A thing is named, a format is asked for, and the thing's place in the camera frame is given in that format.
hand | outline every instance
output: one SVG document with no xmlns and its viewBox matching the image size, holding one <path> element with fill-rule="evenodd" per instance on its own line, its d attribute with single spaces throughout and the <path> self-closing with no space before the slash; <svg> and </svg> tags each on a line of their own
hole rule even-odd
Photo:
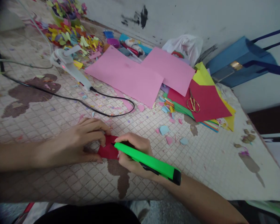
<svg viewBox="0 0 280 224">
<path fill-rule="evenodd" d="M 110 128 L 101 120 L 84 118 L 76 126 L 61 133 L 54 139 L 44 142 L 38 159 L 42 167 L 64 166 L 81 162 L 102 163 L 98 154 L 86 153 L 83 146 L 99 140 L 105 146 L 106 135 L 111 135 Z"/>
<path fill-rule="evenodd" d="M 127 133 L 115 139 L 115 142 L 124 142 L 124 141 L 128 141 L 139 151 L 147 155 L 153 156 L 150 142 L 148 139 L 142 138 L 134 133 Z M 119 150 L 119 163 L 120 165 L 122 165 L 123 167 L 131 171 L 132 173 L 142 178 L 157 181 L 159 177 L 153 172 L 145 170 L 140 163 L 136 162 L 135 160 L 132 160 L 127 154 L 121 152 L 120 150 Z"/>
</svg>

gold scissors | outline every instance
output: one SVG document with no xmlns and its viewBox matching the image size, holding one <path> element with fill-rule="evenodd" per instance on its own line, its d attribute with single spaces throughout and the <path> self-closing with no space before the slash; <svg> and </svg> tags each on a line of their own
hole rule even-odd
<svg viewBox="0 0 280 224">
<path fill-rule="evenodd" d="M 192 112 L 198 113 L 200 111 L 200 106 L 199 106 L 198 102 L 193 98 L 191 90 L 190 90 L 190 99 L 187 100 L 187 106 L 190 109 L 190 111 L 192 111 Z"/>
</svg>

red paper sheet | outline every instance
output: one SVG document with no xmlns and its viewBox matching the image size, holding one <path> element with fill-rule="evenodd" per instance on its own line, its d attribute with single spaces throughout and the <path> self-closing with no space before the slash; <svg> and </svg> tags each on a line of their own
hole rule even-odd
<svg viewBox="0 0 280 224">
<path fill-rule="evenodd" d="M 113 135 L 105 135 L 106 137 L 106 146 L 102 147 L 100 146 L 97 154 L 99 154 L 102 158 L 107 158 L 107 159 L 119 159 L 117 158 L 118 156 L 118 150 L 117 148 L 114 147 L 111 143 L 115 143 L 115 139 L 117 139 L 117 136 Z"/>
<path fill-rule="evenodd" d="M 170 89 L 168 98 L 188 109 L 187 100 L 190 98 L 190 89 L 193 98 L 200 106 L 198 113 L 192 112 L 196 122 L 232 116 L 219 97 L 215 86 L 200 86 L 194 80 L 190 82 L 186 97 Z"/>
</svg>

white glue gun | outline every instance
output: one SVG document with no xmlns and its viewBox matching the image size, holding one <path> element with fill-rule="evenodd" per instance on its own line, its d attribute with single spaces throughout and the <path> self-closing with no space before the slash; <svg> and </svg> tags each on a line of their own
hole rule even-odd
<svg viewBox="0 0 280 224">
<path fill-rule="evenodd" d="M 56 67 L 60 67 L 73 76 L 77 82 L 84 86 L 84 89 L 90 91 L 92 86 L 90 81 L 76 68 L 71 54 L 81 50 L 79 45 L 65 51 L 64 49 L 57 49 L 50 57 L 50 62 Z"/>
</svg>

plastic bag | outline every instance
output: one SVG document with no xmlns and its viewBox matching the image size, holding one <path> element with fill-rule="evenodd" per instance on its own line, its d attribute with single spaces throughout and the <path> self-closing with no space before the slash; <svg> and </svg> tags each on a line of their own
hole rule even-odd
<svg viewBox="0 0 280 224">
<path fill-rule="evenodd" d="M 189 34 L 170 39 L 162 47 L 163 50 L 178 57 L 187 59 L 191 67 L 194 67 L 200 56 L 203 40 Z"/>
</svg>

